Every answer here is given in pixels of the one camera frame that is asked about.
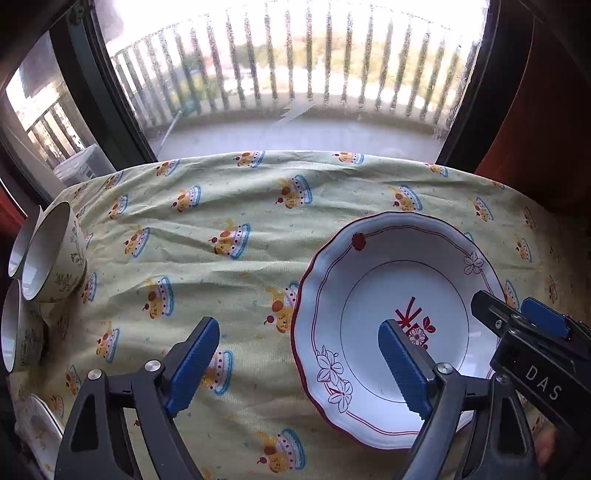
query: tablecloth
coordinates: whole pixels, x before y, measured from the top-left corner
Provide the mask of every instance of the tablecloth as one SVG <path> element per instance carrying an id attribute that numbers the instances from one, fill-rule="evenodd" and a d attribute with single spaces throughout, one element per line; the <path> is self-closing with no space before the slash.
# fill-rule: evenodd
<path id="1" fill-rule="evenodd" d="M 503 184 L 442 166 L 245 151 L 130 168 L 68 188 L 50 208 L 64 200 L 86 234 L 86 278 L 53 309 L 40 367 L 11 377 L 15 401 L 35 392 L 65 424 L 89 370 L 134 371 L 213 316 L 221 368 L 208 368 L 176 419 L 206 479 L 390 478 L 400 465 L 404 451 L 371 449 L 324 422 L 291 352 L 298 281 L 352 220 L 385 210 L 441 218 L 485 253 L 509 304 L 533 296 L 590 319 L 584 226 Z M 140 468 L 155 478 L 137 418 L 126 417 Z M 537 414 L 530 420 L 539 427 Z M 269 454 L 281 439 L 292 444 L 291 463 Z"/>

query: railing bar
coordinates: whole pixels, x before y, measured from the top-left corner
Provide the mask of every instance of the railing bar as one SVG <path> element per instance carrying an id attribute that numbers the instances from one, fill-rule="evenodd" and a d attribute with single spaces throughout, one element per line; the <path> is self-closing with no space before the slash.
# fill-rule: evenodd
<path id="1" fill-rule="evenodd" d="M 433 96 L 433 89 L 435 88 L 435 83 L 437 82 L 437 77 L 439 76 L 439 70 L 441 69 L 441 60 L 443 58 L 443 54 L 445 52 L 445 38 L 439 42 L 439 48 L 437 49 L 437 53 L 435 54 L 435 63 L 433 65 L 433 72 L 431 74 L 431 79 L 429 80 L 429 85 L 427 86 L 427 93 L 425 94 L 425 103 L 423 104 L 423 108 L 421 108 L 421 112 L 419 114 L 419 118 L 424 121 L 425 116 L 427 115 L 427 109 L 429 107 L 429 103 L 431 103 L 431 97 Z"/>
<path id="2" fill-rule="evenodd" d="M 273 43 L 271 41 L 271 17 L 269 17 L 269 5 L 265 2 L 265 33 L 267 35 L 267 60 L 269 61 L 269 78 L 271 80 L 271 93 L 273 100 L 277 100 L 277 81 L 275 79 L 275 57 L 273 55 Z"/>
<path id="3" fill-rule="evenodd" d="M 125 62 L 125 65 L 127 65 L 127 70 L 129 71 L 129 75 L 131 76 L 131 81 L 133 82 L 133 84 L 135 86 L 135 91 L 138 92 L 139 99 L 144 104 L 144 108 L 145 108 L 145 111 L 147 113 L 147 116 L 144 115 L 145 116 L 145 119 L 147 121 L 149 120 L 152 123 L 152 125 L 155 125 L 156 124 L 156 120 L 154 120 L 154 113 L 152 111 L 151 106 L 146 101 L 146 96 L 145 96 L 145 93 L 144 93 L 144 89 L 142 88 L 142 84 L 140 83 L 139 78 L 138 78 L 138 75 L 135 72 L 135 67 L 131 63 L 131 57 L 129 56 L 129 52 L 125 48 L 125 49 L 123 49 L 123 51 L 122 51 L 121 54 L 123 55 L 123 60 Z"/>
<path id="4" fill-rule="evenodd" d="M 173 65 L 173 59 L 170 58 L 170 53 L 168 52 L 168 43 L 166 42 L 166 38 L 164 38 L 164 29 L 160 29 L 158 32 L 158 41 L 160 42 L 160 47 L 162 48 L 162 52 L 164 53 L 164 61 L 166 62 L 166 66 L 168 67 L 168 74 L 170 75 L 170 80 L 173 84 L 173 89 L 177 94 L 178 102 L 180 104 L 181 110 L 185 111 L 185 100 L 183 97 L 183 93 L 181 91 L 180 84 L 178 82 L 177 71 Z"/>
<path id="5" fill-rule="evenodd" d="M 238 54 L 236 53 L 236 44 L 234 43 L 234 31 L 232 30 L 232 22 L 230 21 L 228 10 L 226 10 L 226 35 L 228 36 L 228 44 L 230 45 L 230 58 L 232 59 L 232 67 L 234 68 L 234 78 L 236 79 L 236 90 L 240 99 L 240 108 L 246 108 L 246 99 L 244 98 L 244 90 L 240 78 L 240 67 L 238 66 Z"/>
<path id="6" fill-rule="evenodd" d="M 177 113 L 177 108 L 174 106 L 173 101 L 170 98 L 170 93 L 168 92 L 168 89 L 166 88 L 166 83 L 164 82 L 164 77 L 162 77 L 162 71 L 160 70 L 160 64 L 158 62 L 158 59 L 156 58 L 156 52 L 154 51 L 154 43 L 152 43 L 152 37 L 151 36 L 146 37 L 145 42 L 146 42 L 146 46 L 148 47 L 148 56 L 150 57 L 150 61 L 152 62 L 152 68 L 154 69 L 154 72 L 156 73 L 156 79 L 158 80 L 158 85 L 160 86 L 160 89 L 162 90 L 162 93 L 164 95 L 164 100 L 166 100 L 166 105 L 168 105 L 170 113 L 174 117 L 174 115 Z"/>
<path id="7" fill-rule="evenodd" d="M 63 123 L 61 123 L 61 118 L 60 116 L 57 114 L 56 108 L 54 106 L 53 109 L 49 110 L 48 112 L 51 117 L 53 118 L 53 121 L 55 123 L 57 123 L 58 128 L 61 130 L 61 133 L 64 134 L 64 137 L 66 137 L 66 140 L 68 140 L 68 143 L 70 144 L 70 146 L 72 147 L 72 149 L 74 150 L 74 152 L 79 152 L 80 148 L 78 147 L 78 145 L 76 145 L 76 142 L 74 142 L 74 139 L 70 136 L 70 134 L 67 132 L 66 127 L 64 126 Z"/>
<path id="8" fill-rule="evenodd" d="M 312 12 L 309 0 L 306 6 L 306 69 L 308 71 L 308 100 L 312 100 Z"/>
<path id="9" fill-rule="evenodd" d="M 447 76 L 445 83 L 443 84 L 443 90 L 441 91 L 441 98 L 439 99 L 439 103 L 435 109 L 435 115 L 433 115 L 433 123 L 435 125 L 439 123 L 439 118 L 441 117 L 441 112 L 443 111 L 443 106 L 445 105 L 447 94 L 449 93 L 449 87 L 452 85 L 453 76 L 456 72 L 457 61 L 460 58 L 460 49 L 460 44 L 456 45 L 456 49 L 453 51 L 452 59 L 449 63 L 449 68 L 447 69 Z"/>
<path id="10" fill-rule="evenodd" d="M 199 68 L 199 72 L 201 72 L 201 80 L 203 82 L 203 89 L 205 90 L 207 101 L 209 102 L 209 108 L 212 112 L 215 112 L 217 110 L 216 102 L 213 100 L 211 87 L 209 85 L 209 78 L 207 77 L 207 71 L 204 67 L 203 53 L 201 52 L 201 48 L 199 47 L 197 33 L 195 32 L 195 29 L 193 27 L 191 27 L 190 35 L 191 43 L 193 44 L 193 51 L 195 52 L 195 61 L 197 62 L 197 68 Z"/>
<path id="11" fill-rule="evenodd" d="M 251 77 L 255 91 L 255 102 L 261 104 L 261 92 L 258 86 L 258 77 L 256 76 L 255 48 L 252 45 L 251 23 L 248 14 L 244 13 L 244 33 L 246 35 L 246 50 L 248 51 L 248 61 L 251 64 Z"/>
<path id="12" fill-rule="evenodd" d="M 177 51 L 178 56 L 181 60 L 181 67 L 183 69 L 183 73 L 185 78 L 187 79 L 187 85 L 189 86 L 189 95 L 191 95 L 191 99 L 193 100 L 193 109 L 197 111 L 197 113 L 201 113 L 201 104 L 199 103 L 199 98 L 197 97 L 197 92 L 195 91 L 195 85 L 193 84 L 193 77 L 191 76 L 191 72 L 189 71 L 189 65 L 187 64 L 187 56 L 185 55 L 184 48 L 183 48 L 183 41 L 181 40 L 181 36 L 178 34 L 177 26 L 173 26 L 173 35 L 174 35 L 174 42 L 177 44 Z"/>
<path id="13" fill-rule="evenodd" d="M 371 57 L 372 40 L 374 38 L 374 7 L 373 5 L 370 5 L 369 8 L 370 13 L 368 33 L 365 37 L 365 54 L 363 55 L 363 70 L 361 73 L 361 93 L 359 94 L 358 100 L 358 104 L 360 107 L 363 106 L 363 104 L 365 103 L 365 87 L 368 83 L 369 59 Z"/>
<path id="14" fill-rule="evenodd" d="M 375 99 L 375 109 L 379 110 L 382 105 L 382 90 L 386 85 L 386 77 L 388 75 L 388 63 L 390 63 L 390 50 L 392 49 L 392 33 L 394 32 L 394 24 L 392 19 L 388 23 L 388 31 L 386 33 L 386 45 L 384 46 L 384 56 L 382 57 L 382 68 L 379 71 L 379 89 L 378 97 Z"/>
<path id="15" fill-rule="evenodd" d="M 464 93 L 464 89 L 466 88 L 466 85 L 468 83 L 468 77 L 470 76 L 470 72 L 472 71 L 472 65 L 474 64 L 474 60 L 476 58 L 476 49 L 478 47 L 478 43 L 477 42 L 472 42 L 472 46 L 470 47 L 470 52 L 468 52 L 468 57 L 466 59 L 466 67 L 464 68 L 464 71 L 462 72 L 462 76 L 460 77 L 460 83 L 457 86 L 457 91 L 456 91 L 456 98 L 453 101 L 453 106 L 450 108 L 449 110 L 449 116 L 447 117 L 446 120 L 446 127 L 447 129 L 449 129 L 452 125 L 453 119 L 455 117 L 455 114 L 457 112 L 457 108 L 460 105 L 460 102 L 462 101 L 462 95 Z"/>
<path id="16" fill-rule="evenodd" d="M 347 14 L 347 40 L 345 43 L 345 62 L 343 65 L 343 95 L 340 98 L 342 105 L 347 105 L 347 84 L 349 83 L 349 68 L 351 65 L 351 44 L 353 43 L 353 17 L 351 12 Z"/>
<path id="17" fill-rule="evenodd" d="M 290 11 L 285 10 L 285 32 L 287 33 L 287 39 L 285 41 L 285 49 L 287 53 L 287 70 L 289 72 L 289 88 L 290 98 L 295 98 L 294 93 L 294 46 L 291 39 L 291 15 Z"/>
<path id="18" fill-rule="evenodd" d="M 423 70 L 425 68 L 425 59 L 427 58 L 427 50 L 429 48 L 430 38 L 431 38 L 431 32 L 429 30 L 427 30 L 425 32 L 425 36 L 423 37 L 423 43 L 421 44 L 421 50 L 418 52 L 417 69 L 414 72 L 413 86 L 411 87 L 410 97 L 408 98 L 406 111 L 404 112 L 404 114 L 406 116 L 410 116 L 411 113 L 413 112 L 414 101 L 417 98 L 418 87 L 421 84 L 421 78 L 423 76 Z"/>
<path id="19" fill-rule="evenodd" d="M 228 103 L 228 95 L 223 88 L 222 64 L 220 62 L 219 52 L 217 51 L 216 37 L 213 34 L 213 27 L 209 16 L 207 16 L 207 37 L 209 38 L 209 47 L 212 51 L 213 66 L 216 69 L 217 85 L 219 86 L 220 94 L 222 95 L 223 108 L 224 110 L 228 110 L 230 104 Z"/>
<path id="20" fill-rule="evenodd" d="M 406 68 L 406 62 L 408 59 L 408 49 L 410 48 L 410 36 L 412 32 L 413 29 L 409 23 L 406 33 L 404 34 L 402 48 L 398 53 L 398 71 L 396 72 L 396 80 L 394 81 L 394 95 L 392 97 L 392 101 L 390 102 L 390 113 L 394 113 L 396 110 L 396 104 L 398 103 L 398 92 L 400 91 L 402 79 L 404 78 L 404 69 Z"/>
<path id="21" fill-rule="evenodd" d="M 56 137 L 56 133 L 51 129 L 47 120 L 45 120 L 45 118 L 41 118 L 41 123 L 43 125 L 43 128 L 45 128 L 45 130 L 47 130 L 47 133 L 49 134 L 49 138 L 51 138 L 51 141 L 54 143 L 54 145 L 57 147 L 57 149 L 61 152 L 61 154 L 64 156 L 64 158 L 70 158 L 70 154 L 68 153 L 68 151 L 66 150 L 64 145 L 61 144 L 60 140 Z"/>
<path id="22" fill-rule="evenodd" d="M 153 103 L 153 105 L 149 106 L 151 115 L 154 117 L 154 120 L 156 120 L 156 115 L 154 115 L 154 110 L 152 109 L 153 107 L 155 107 L 157 113 L 160 115 L 160 118 L 162 118 L 162 123 L 165 123 L 166 116 L 164 115 L 164 110 L 162 109 L 162 105 L 160 105 L 160 101 L 158 100 L 158 95 L 156 94 L 156 89 L 154 89 L 154 84 L 152 83 L 152 79 L 148 75 L 148 70 L 146 69 L 144 59 L 142 58 L 142 55 L 139 52 L 138 43 L 140 41 L 143 41 L 144 44 L 146 44 L 146 41 L 143 38 L 142 40 L 138 40 L 137 42 L 135 42 L 133 44 L 133 46 L 131 47 L 131 49 L 133 50 L 134 55 L 135 55 L 135 59 L 138 62 L 139 71 L 142 74 L 142 77 L 144 77 L 144 82 L 145 82 L 146 86 L 148 87 L 148 90 L 150 91 L 150 102 L 144 102 L 144 103 L 150 103 L 150 104 Z"/>
<path id="23" fill-rule="evenodd" d="M 330 57 L 332 55 L 332 14 L 329 8 L 326 12 L 326 44 L 324 46 L 324 102 L 330 100 Z"/>

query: glass window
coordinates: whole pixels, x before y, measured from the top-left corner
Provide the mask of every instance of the glass window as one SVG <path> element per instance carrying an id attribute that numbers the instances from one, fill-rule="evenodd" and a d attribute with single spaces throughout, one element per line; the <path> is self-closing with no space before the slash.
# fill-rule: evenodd
<path id="1" fill-rule="evenodd" d="M 488 0 L 96 0 L 160 160 L 253 149 L 434 162 Z"/>

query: balcony floor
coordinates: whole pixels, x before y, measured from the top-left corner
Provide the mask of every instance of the balcony floor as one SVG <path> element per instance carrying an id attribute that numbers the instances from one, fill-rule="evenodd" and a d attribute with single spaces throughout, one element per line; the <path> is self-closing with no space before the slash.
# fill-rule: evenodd
<path id="1" fill-rule="evenodd" d="M 165 131 L 149 138 L 157 153 Z M 375 125 L 351 119 L 301 116 L 290 122 L 271 119 L 212 125 L 177 125 L 159 160 L 198 157 L 240 150 L 329 150 L 383 155 L 434 163 L 444 139 L 398 125 Z"/>

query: blue gripper pad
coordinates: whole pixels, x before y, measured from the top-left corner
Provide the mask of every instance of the blue gripper pad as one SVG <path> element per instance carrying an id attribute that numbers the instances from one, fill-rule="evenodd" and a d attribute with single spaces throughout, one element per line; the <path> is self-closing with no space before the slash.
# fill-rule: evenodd
<path id="1" fill-rule="evenodd" d="M 521 313 L 548 335 L 566 338 L 570 333 L 570 329 L 564 322 L 564 317 L 536 299 L 527 297 L 521 303 Z"/>
<path id="2" fill-rule="evenodd" d="M 429 418 L 433 408 L 427 396 L 427 380 L 388 322 L 379 327 L 378 345 L 408 409 L 418 413 L 423 420 Z"/>
<path id="3" fill-rule="evenodd" d="M 173 418 L 191 403 L 205 369 L 216 352 L 219 339 L 219 324 L 217 320 L 211 319 L 178 366 L 171 380 L 170 396 L 164 407 Z"/>

